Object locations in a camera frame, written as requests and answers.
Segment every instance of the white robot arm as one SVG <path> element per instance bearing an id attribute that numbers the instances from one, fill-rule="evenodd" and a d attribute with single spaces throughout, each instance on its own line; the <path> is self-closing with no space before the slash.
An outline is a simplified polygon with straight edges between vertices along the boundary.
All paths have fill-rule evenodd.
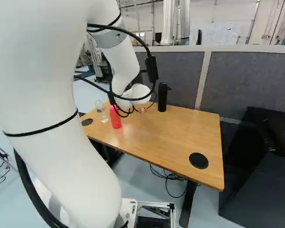
<path id="1" fill-rule="evenodd" d="M 74 66 L 87 23 L 107 25 L 119 13 L 116 0 L 0 0 L 0 123 L 24 162 L 83 228 L 113 227 L 121 189 L 76 115 Z M 121 18 L 113 26 L 122 26 Z M 124 93 L 139 65 L 129 37 L 110 44 L 111 35 L 93 34 L 115 71 L 113 92 L 148 94 L 143 85 Z M 149 99 L 116 102 L 127 108 Z"/>

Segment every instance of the black strap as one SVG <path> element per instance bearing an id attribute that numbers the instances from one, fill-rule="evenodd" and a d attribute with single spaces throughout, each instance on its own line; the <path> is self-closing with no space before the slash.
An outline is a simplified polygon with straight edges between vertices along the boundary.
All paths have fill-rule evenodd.
<path id="1" fill-rule="evenodd" d="M 108 24 L 108 26 L 112 26 L 113 24 L 115 24 L 119 20 L 119 18 L 121 16 L 122 16 L 122 11 L 120 10 L 118 17 L 114 21 L 112 21 L 110 24 Z M 105 30 L 105 29 L 104 28 L 99 28 L 99 29 L 95 29 L 95 30 L 89 30 L 89 32 L 93 33 L 93 32 L 100 32 L 100 31 L 103 31 L 103 30 Z"/>
<path id="2" fill-rule="evenodd" d="M 78 109 L 76 109 L 76 112 L 70 116 L 69 118 L 65 119 L 64 121 L 61 121 L 55 125 L 52 125 L 50 127 L 46 127 L 46 128 L 43 128 L 43 129 L 40 129 L 40 130 L 36 130 L 36 131 L 32 131 L 32 132 L 26 132 L 26 133 L 19 133 L 19 134 L 10 134 L 10 133 L 6 133 L 6 132 L 3 132 L 6 136 L 8 137 L 24 137 L 24 136 L 29 136 L 29 135 L 34 135 L 34 134 L 39 134 L 39 133 L 43 133 L 43 132 L 46 132 L 46 131 L 49 131 L 49 130 L 52 130 L 54 128 L 57 128 L 61 125 L 64 125 L 66 124 L 67 122 L 69 122 L 70 120 L 72 120 L 78 113 Z"/>

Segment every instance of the gray floor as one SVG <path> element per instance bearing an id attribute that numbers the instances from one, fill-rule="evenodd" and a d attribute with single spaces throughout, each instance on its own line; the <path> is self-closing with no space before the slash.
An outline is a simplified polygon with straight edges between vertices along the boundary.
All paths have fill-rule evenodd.
<path id="1" fill-rule="evenodd" d="M 74 82 L 74 97 L 80 112 L 88 112 L 94 107 L 97 99 L 107 100 L 106 94 L 82 81 Z M 0 147 L 11 154 L 12 146 L 1 132 Z M 165 189 L 165 180 L 154 176 L 149 164 L 124 155 L 114 168 L 125 198 L 141 201 L 174 202 L 177 210 L 177 222 L 181 212 L 183 197 L 174 199 Z M 168 189 L 172 195 L 180 195 L 185 188 L 185 182 L 169 181 Z M 239 228 L 218 215 L 219 194 L 205 186 L 197 187 L 190 216 L 190 228 Z M 0 228 L 47 228 L 48 226 L 36 212 L 18 177 L 11 170 L 6 181 L 0 185 Z"/>

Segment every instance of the black circular grommet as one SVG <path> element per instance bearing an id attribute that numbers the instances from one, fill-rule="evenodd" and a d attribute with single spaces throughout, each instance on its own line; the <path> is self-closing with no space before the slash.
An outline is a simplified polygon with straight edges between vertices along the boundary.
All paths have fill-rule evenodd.
<path id="1" fill-rule="evenodd" d="M 85 120 L 81 121 L 81 124 L 82 124 L 83 126 L 88 126 L 88 125 L 90 125 L 91 123 L 93 123 L 93 119 L 85 119 Z"/>
<path id="2" fill-rule="evenodd" d="M 191 165 L 200 170 L 207 168 L 209 165 L 208 159 L 201 153 L 190 154 L 189 161 Z"/>

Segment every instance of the clear plastic water bottle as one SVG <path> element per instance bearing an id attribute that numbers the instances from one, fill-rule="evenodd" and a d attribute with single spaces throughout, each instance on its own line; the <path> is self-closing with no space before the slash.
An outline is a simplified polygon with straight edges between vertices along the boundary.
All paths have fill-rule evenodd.
<path id="1" fill-rule="evenodd" d="M 105 114 L 105 105 L 101 100 L 97 100 L 95 102 L 95 107 L 96 107 L 96 111 L 100 116 L 100 121 L 105 123 L 107 122 L 109 119 L 107 117 L 107 115 Z"/>

